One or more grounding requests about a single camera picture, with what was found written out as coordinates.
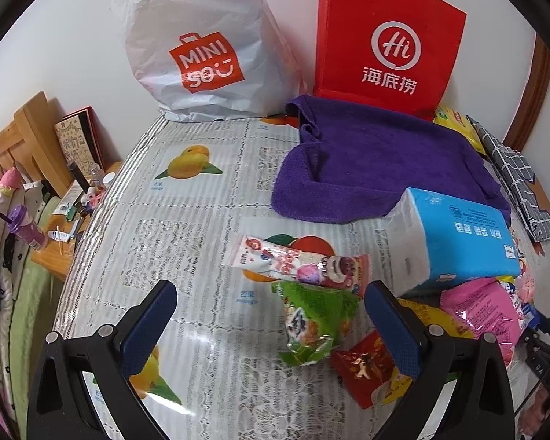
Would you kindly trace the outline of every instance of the book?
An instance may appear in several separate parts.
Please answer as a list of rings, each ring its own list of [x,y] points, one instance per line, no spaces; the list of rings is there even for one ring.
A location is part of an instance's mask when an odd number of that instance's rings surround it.
[[[66,162],[75,162],[86,179],[93,164],[104,168],[91,107],[66,115],[54,128]]]

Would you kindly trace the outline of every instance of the green snack bag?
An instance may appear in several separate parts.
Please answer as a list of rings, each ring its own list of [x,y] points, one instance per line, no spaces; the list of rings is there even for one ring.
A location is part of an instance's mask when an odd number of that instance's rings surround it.
[[[287,346],[279,357],[289,366],[309,366],[329,357],[350,329],[359,297],[302,283],[279,281],[271,291],[283,298]]]

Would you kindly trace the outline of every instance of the pink snack wrapper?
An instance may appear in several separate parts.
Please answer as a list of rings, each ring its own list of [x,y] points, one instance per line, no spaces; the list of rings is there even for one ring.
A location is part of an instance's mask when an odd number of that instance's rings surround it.
[[[481,278],[444,291],[440,308],[468,326],[475,339],[493,333],[506,365],[521,335],[517,311],[509,294],[495,278]]]
[[[297,281],[350,291],[360,297],[371,281],[370,256],[325,256],[239,235],[224,261],[226,266],[283,281]]]

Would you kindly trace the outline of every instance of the table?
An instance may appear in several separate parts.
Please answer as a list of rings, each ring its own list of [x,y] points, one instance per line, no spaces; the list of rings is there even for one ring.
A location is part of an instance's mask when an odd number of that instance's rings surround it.
[[[113,163],[106,173],[117,172],[122,165],[122,162]],[[89,216],[81,224],[79,232],[85,230],[89,223]],[[65,215],[51,215],[45,227],[45,233],[50,230],[59,230],[69,233],[72,230],[73,221],[67,221]],[[72,266],[73,253],[76,246],[76,240],[73,239],[68,243],[61,243],[62,252],[59,251],[59,242],[48,239],[47,246],[44,250],[37,252],[32,251],[31,260],[36,264],[41,265],[45,269],[49,270],[53,275],[65,282],[67,274]]]

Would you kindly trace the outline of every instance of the white circle logo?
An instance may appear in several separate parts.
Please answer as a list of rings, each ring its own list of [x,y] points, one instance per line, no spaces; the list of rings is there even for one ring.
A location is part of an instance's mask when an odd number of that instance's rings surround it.
[[[381,34],[389,28],[396,28],[396,31],[388,41],[380,44]],[[373,36],[371,36],[371,48],[381,64],[395,71],[405,71],[413,68],[418,64],[422,55],[422,43],[416,32],[399,21],[387,21],[379,25],[373,32]],[[397,64],[387,59],[390,55],[401,58],[405,64],[397,66]]]

